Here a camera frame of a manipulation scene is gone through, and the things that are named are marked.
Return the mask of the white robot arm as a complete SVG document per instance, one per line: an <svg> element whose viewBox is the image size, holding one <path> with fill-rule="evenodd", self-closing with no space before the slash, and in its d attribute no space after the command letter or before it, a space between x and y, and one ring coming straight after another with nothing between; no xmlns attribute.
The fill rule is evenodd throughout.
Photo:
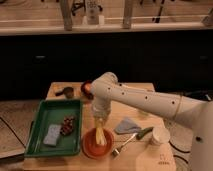
<svg viewBox="0 0 213 171"><path fill-rule="evenodd" d="M117 101L191 129L189 170L213 171L213 101L129 87L119 83L112 72L95 79L90 92L94 117L107 119L111 102Z"/></svg>

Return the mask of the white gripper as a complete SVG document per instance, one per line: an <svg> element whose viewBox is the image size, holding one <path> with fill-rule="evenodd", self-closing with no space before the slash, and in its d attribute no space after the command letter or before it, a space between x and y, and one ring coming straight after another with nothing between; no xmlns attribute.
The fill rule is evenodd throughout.
<svg viewBox="0 0 213 171"><path fill-rule="evenodd" d="M95 97L92 101L92 114L95 119L106 123L111 113L111 101Z"/></svg>

